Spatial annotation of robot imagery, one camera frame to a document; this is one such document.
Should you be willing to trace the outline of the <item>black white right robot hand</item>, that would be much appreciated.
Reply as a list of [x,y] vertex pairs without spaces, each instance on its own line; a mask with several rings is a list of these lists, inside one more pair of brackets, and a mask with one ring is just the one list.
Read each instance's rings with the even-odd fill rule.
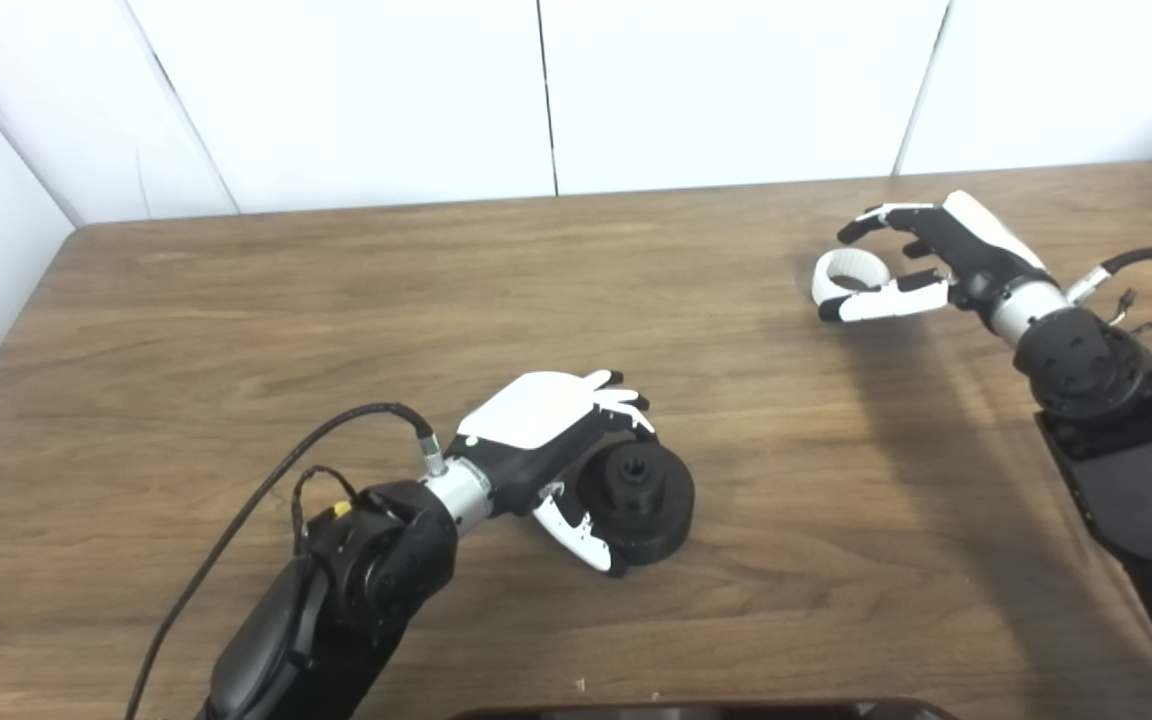
[[902,253],[909,259],[935,258],[940,270],[892,276],[881,262],[867,264],[877,278],[856,291],[833,297],[814,291],[823,323],[865,323],[888,316],[923,314],[942,306],[982,314],[992,323],[993,311],[1014,300],[1021,288],[1033,283],[1053,286],[1046,265],[1024,245],[995,214],[965,191],[954,191],[940,204],[934,202],[882,202],[863,211],[838,232],[846,250],[824,256],[824,263],[840,259],[846,270],[864,266],[859,252],[851,252],[872,232],[902,232],[914,241]]

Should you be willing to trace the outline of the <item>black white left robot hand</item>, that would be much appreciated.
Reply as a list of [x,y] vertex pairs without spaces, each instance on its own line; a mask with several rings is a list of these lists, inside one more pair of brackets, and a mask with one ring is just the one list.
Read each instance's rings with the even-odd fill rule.
[[646,419],[647,401],[623,381],[608,369],[524,373],[468,414],[444,452],[445,473],[426,477],[457,535],[502,515],[531,516],[594,571],[623,577],[626,555],[604,538],[575,480],[566,477],[609,435],[662,447]]

